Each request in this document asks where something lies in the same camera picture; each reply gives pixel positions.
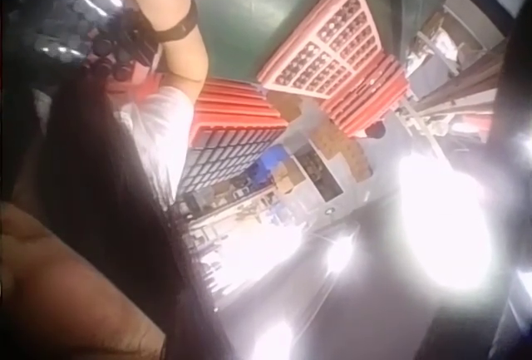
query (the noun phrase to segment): skin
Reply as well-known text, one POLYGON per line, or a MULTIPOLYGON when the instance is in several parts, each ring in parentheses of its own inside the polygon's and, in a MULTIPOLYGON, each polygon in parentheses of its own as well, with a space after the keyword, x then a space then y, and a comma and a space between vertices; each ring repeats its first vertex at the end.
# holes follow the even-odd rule
MULTIPOLYGON (((156 31, 173 27, 190 7, 190 0, 136 1, 156 31)), ((163 50, 171 70, 163 84, 194 102, 209 65, 200 30, 196 27, 186 38, 164 43, 163 50)), ((24 211, 39 215, 30 169, 23 168, 15 189, 13 201, 20 207, 2 204, 2 305, 7 313, 40 353, 69 353, 76 359, 159 358, 164 334, 104 276, 24 211)))
POLYGON ((160 354, 164 334, 81 256, 10 204, 2 205, 2 281, 8 314, 45 352, 160 354))
MULTIPOLYGON (((190 0, 136 0, 140 10, 157 32, 168 30, 181 21, 189 11, 190 0)), ((163 85, 174 86, 194 102, 203 88, 209 58, 198 27, 179 41, 163 44, 171 73, 163 85)))

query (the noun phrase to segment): red crate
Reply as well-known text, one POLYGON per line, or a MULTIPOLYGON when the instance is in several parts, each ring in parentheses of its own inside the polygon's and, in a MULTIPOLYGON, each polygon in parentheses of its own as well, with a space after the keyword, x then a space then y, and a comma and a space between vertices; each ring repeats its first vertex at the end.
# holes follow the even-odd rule
POLYGON ((407 88, 408 81, 399 62, 381 53, 352 85, 326 100, 322 109, 340 130, 353 136, 379 120, 407 88))
POLYGON ((382 49, 366 0, 322 0, 259 73, 268 89, 330 98, 382 49))

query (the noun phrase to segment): black hair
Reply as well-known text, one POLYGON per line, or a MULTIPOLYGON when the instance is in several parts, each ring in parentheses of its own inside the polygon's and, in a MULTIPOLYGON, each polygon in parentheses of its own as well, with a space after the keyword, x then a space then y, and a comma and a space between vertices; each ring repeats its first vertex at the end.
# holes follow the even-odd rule
POLYGON ((87 72, 54 97, 37 195, 46 225, 165 333, 164 358, 230 355, 182 226, 156 199, 104 83, 87 72))
POLYGON ((386 134, 386 127, 382 121, 376 121, 364 131, 369 138, 381 139, 386 134))

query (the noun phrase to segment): cardboard box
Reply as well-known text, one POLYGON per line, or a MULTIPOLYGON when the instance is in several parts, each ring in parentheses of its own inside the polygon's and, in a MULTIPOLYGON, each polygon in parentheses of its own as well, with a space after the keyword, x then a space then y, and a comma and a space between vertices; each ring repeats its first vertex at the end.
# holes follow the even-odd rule
POLYGON ((287 94, 281 91, 269 91, 266 99, 286 121, 294 121, 301 116, 299 104, 301 98, 295 94, 287 94))

